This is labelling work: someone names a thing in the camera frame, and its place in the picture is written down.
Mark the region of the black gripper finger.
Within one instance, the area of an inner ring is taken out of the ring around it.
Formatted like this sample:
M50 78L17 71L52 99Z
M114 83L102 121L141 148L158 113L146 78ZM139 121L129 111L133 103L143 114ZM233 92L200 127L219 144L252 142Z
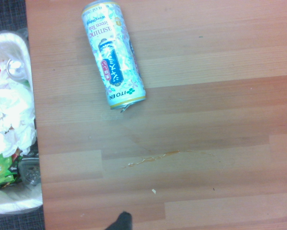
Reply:
M132 230L133 220L132 215L126 211L123 211L110 226L105 230Z

